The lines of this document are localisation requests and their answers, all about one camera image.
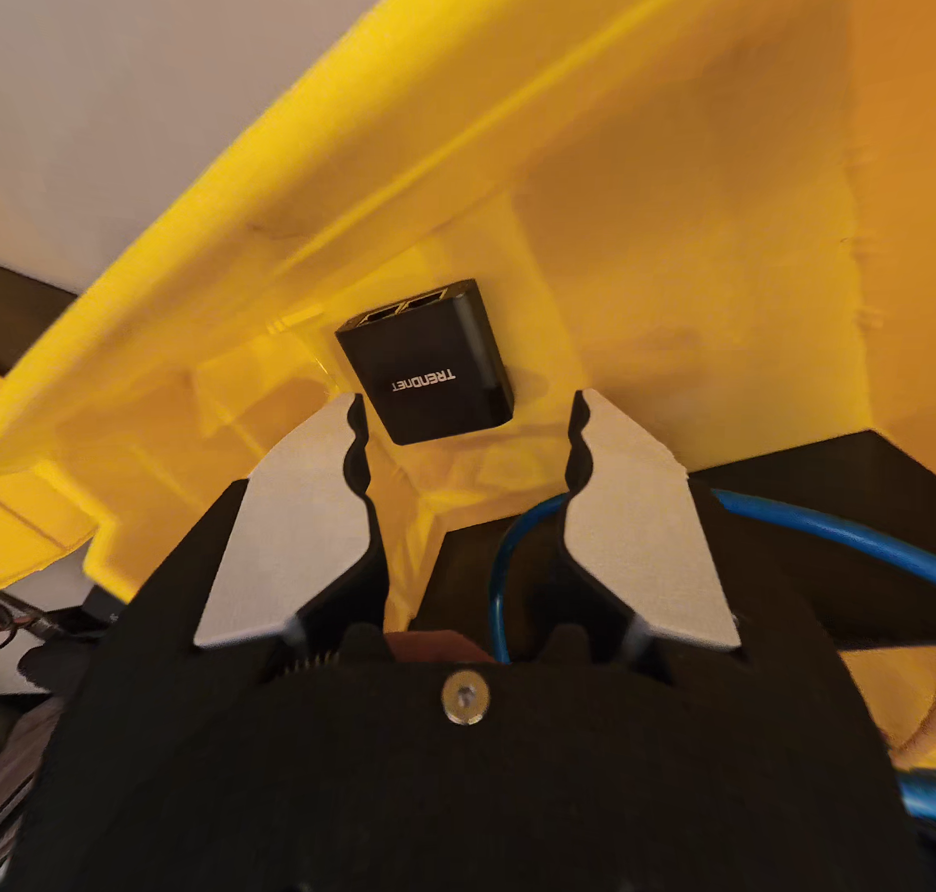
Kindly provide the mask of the black flat plate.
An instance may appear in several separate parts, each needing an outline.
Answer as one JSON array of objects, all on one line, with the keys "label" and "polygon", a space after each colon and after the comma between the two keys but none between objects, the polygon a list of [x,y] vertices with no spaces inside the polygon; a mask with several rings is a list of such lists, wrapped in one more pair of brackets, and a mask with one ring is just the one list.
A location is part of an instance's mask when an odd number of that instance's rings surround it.
[{"label": "black flat plate", "polygon": [[76,295],[1,266],[1,376],[76,300]]}]

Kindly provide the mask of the yellow plastic bin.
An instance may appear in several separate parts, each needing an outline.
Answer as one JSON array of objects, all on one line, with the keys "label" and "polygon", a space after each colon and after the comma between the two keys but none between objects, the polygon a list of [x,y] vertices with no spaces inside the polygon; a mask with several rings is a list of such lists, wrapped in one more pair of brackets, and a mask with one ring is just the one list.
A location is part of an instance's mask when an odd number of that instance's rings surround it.
[{"label": "yellow plastic bin", "polygon": [[2,587],[135,595],[359,385],[367,308],[475,278],[514,418],[393,447],[390,628],[446,533],[560,488],[592,387],[688,470],[876,430],[934,471],[934,0],[363,0],[2,378]]}]

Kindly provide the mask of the small black box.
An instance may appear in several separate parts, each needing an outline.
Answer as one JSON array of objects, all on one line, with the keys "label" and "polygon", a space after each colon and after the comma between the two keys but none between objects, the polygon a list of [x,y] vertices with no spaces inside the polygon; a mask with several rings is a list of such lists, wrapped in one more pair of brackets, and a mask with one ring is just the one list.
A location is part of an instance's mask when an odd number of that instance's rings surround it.
[{"label": "small black box", "polygon": [[125,604],[100,585],[94,584],[80,605],[80,610],[97,622],[112,625],[123,613]]}]

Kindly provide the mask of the black network switch box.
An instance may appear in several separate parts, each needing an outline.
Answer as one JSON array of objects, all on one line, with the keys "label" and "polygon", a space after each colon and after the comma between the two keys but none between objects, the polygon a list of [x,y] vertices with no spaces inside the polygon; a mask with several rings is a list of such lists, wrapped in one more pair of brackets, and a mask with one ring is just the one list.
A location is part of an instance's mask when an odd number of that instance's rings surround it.
[{"label": "black network switch box", "polygon": [[513,388],[472,278],[359,313],[335,337],[396,445],[513,419]]}]

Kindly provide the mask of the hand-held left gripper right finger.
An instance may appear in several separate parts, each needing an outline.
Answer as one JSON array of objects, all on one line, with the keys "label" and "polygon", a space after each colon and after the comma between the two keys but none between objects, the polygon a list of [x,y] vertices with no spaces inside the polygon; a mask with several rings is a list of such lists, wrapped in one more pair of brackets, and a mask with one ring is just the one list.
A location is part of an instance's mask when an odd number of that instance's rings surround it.
[{"label": "hand-held left gripper right finger", "polygon": [[739,650],[684,465],[592,388],[575,394],[568,439],[559,553],[623,622],[611,654],[637,662],[658,641]]}]

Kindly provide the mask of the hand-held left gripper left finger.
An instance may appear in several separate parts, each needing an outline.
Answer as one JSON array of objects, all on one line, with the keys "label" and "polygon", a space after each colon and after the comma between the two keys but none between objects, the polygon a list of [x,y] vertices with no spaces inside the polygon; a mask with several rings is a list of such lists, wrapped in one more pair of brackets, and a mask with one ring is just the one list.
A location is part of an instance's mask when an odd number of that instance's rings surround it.
[{"label": "hand-held left gripper left finger", "polygon": [[342,394],[287,433],[248,477],[194,643],[279,638],[308,657],[356,624],[382,630],[390,577],[368,496],[363,397]]}]

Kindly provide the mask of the black bin divider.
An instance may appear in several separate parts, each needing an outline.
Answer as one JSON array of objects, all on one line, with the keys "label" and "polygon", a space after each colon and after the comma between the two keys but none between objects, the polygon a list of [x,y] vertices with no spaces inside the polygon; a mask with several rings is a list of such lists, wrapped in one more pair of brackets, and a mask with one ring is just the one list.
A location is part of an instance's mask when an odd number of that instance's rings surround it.
[{"label": "black bin divider", "polygon": [[[935,550],[935,477],[872,430],[813,442],[693,474],[709,488],[836,515],[914,547]],[[490,648],[488,583],[517,518],[446,534],[408,631],[454,631]],[[558,514],[523,535],[510,559],[505,622],[510,656],[526,660],[558,618]],[[745,565],[766,563],[800,594],[846,651],[935,643],[930,582],[861,552],[783,527],[731,515],[729,545]]]}]

